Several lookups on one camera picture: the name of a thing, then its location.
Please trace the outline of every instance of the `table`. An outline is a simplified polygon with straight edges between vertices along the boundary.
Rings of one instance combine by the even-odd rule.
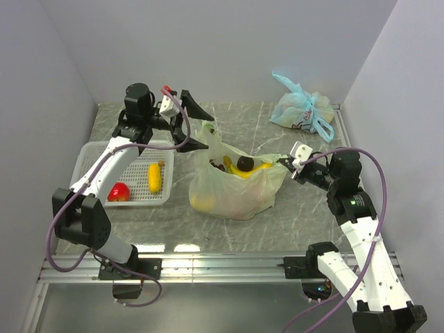
[[[346,145],[340,117],[332,122],[336,136],[327,144],[317,134],[271,123],[269,119],[275,103],[206,102],[200,105],[214,116],[224,142],[251,155],[285,154],[295,141],[302,141],[317,151]],[[121,103],[99,104],[90,141],[111,138],[121,106]],[[193,130],[198,126],[198,121],[192,121]],[[156,132],[153,138],[171,139],[166,132]],[[288,177],[276,194],[275,207],[251,220],[235,221],[215,218],[191,208],[188,188],[193,176],[193,154],[176,153],[169,200],[157,207],[106,208],[113,232],[135,244],[140,252],[293,251],[306,250],[309,244],[319,241],[332,241],[341,252],[351,250],[328,210],[325,192],[313,185],[302,186]],[[78,254],[83,249],[60,241],[57,254]]]

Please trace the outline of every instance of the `open plastic bag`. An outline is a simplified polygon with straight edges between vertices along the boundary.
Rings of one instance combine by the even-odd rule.
[[[213,125],[206,121],[196,139],[209,149],[194,153],[196,174],[189,186],[189,202],[195,210],[225,219],[248,220],[274,206],[275,194],[287,173],[287,169],[276,162],[282,155],[249,156],[224,144]],[[227,173],[227,160],[236,163],[241,156],[251,157],[255,168],[267,167],[252,172],[247,178]]]
[[[295,85],[284,76],[273,73],[273,77],[292,93],[285,94],[280,99],[270,120],[284,127],[318,133],[326,142],[331,142],[334,129],[330,123],[334,118],[334,111],[330,100],[318,92],[306,92],[299,83]]]

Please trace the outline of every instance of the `plastic basket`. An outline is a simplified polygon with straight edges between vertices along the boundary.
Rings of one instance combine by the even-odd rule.
[[[151,140],[150,144],[156,146],[172,146],[171,142],[166,140]],[[77,157],[76,166],[71,178],[71,185],[82,178],[85,173],[97,161],[100,155],[105,151],[108,141],[88,142],[84,145]],[[161,168],[162,188],[158,193],[151,193],[148,189],[148,167],[152,163],[158,163],[160,160],[165,162]],[[145,149],[142,154],[131,163],[122,173],[119,182],[123,182],[130,189],[129,201],[106,200],[105,207],[112,206],[156,206],[161,205],[168,200],[173,183],[173,151],[159,151],[155,149]]]

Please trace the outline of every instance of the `white tray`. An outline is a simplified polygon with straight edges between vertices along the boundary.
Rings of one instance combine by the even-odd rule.
[[[149,144],[154,146],[173,146],[171,142],[165,140],[151,140]],[[104,152],[108,141],[88,142],[82,147],[77,157],[76,166],[71,178],[71,185],[82,178],[85,173],[97,161]],[[148,167],[152,163],[160,160],[165,162],[161,168],[162,188],[158,193],[151,193],[148,190]],[[130,189],[129,201],[106,200],[105,206],[156,206],[168,200],[173,183],[174,151],[158,151],[155,149],[145,149],[142,154],[122,173],[119,182],[123,182]]]

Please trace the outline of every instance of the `wall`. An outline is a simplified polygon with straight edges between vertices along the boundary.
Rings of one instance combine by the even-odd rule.
[[[38,1],[0,1],[0,327],[18,332],[95,104]]]
[[[276,101],[273,70],[342,102],[396,0],[41,0],[97,102],[145,82]]]
[[[352,143],[380,160],[388,180],[385,239],[395,249],[421,332],[442,332],[444,276],[444,2],[399,0],[344,103]],[[378,203],[379,178],[366,163]]]

